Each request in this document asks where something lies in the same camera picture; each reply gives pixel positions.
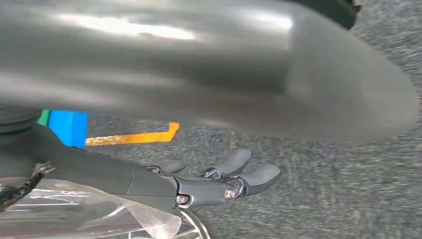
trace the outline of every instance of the prosthetic hand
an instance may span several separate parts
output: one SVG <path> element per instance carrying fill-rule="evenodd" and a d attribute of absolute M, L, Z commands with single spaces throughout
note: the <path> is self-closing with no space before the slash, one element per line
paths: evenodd
<path fill-rule="evenodd" d="M 230 202 L 261 193 L 280 177 L 280 169 L 272 164 L 242 174 L 249 162 L 250 151 L 238 149 L 220 165 L 210 167 L 198 176 L 179 174 L 185 166 L 180 161 L 146 168 L 169 181 L 177 191 L 175 207 L 194 208 Z"/>

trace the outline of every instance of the clear plastic sheet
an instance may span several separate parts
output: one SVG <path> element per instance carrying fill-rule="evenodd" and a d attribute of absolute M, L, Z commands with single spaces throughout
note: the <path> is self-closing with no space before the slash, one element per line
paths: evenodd
<path fill-rule="evenodd" d="M 2 178 L 20 185 L 24 178 Z M 0 214 L 0 239 L 94 239 L 130 232 L 169 239 L 181 218 L 76 183 L 43 179 L 26 197 Z"/>

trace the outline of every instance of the gray carpet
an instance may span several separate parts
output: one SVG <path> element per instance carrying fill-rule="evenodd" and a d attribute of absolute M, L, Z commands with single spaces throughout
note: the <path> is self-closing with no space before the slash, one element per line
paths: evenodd
<path fill-rule="evenodd" d="M 422 0 L 362 0 L 353 33 L 399 65 L 422 91 Z M 90 136 L 160 131 L 165 122 L 92 116 Z M 247 170 L 281 167 L 270 190 L 195 210 L 215 239 L 422 238 L 422 125 L 368 143 L 328 144 L 182 125 L 171 143 L 90 147 L 142 162 L 181 159 L 199 172 L 238 147 Z"/>

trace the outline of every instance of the bolt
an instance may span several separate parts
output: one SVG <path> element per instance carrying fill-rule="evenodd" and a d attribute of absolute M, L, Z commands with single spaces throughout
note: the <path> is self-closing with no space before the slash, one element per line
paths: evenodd
<path fill-rule="evenodd" d="M 226 200 L 232 200 L 235 197 L 236 197 L 236 190 L 235 190 L 235 188 L 232 188 L 232 187 L 226 188 L 226 190 L 224 192 L 224 199 L 226 199 Z"/>
<path fill-rule="evenodd" d="M 159 172 L 160 172 L 160 169 L 159 169 L 159 168 L 153 168 L 153 169 L 152 169 L 152 172 L 153 172 L 153 173 L 159 173 Z"/>
<path fill-rule="evenodd" d="M 189 201 L 188 196 L 179 195 L 176 197 L 176 202 L 178 204 L 186 204 L 188 203 L 188 201 Z"/>

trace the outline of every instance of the blue object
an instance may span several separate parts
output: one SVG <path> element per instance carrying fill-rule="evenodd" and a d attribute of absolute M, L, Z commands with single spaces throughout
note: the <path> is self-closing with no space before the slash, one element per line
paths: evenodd
<path fill-rule="evenodd" d="M 67 146 L 85 148 L 88 133 L 88 114 L 72 111 L 51 111 L 48 127 Z"/>

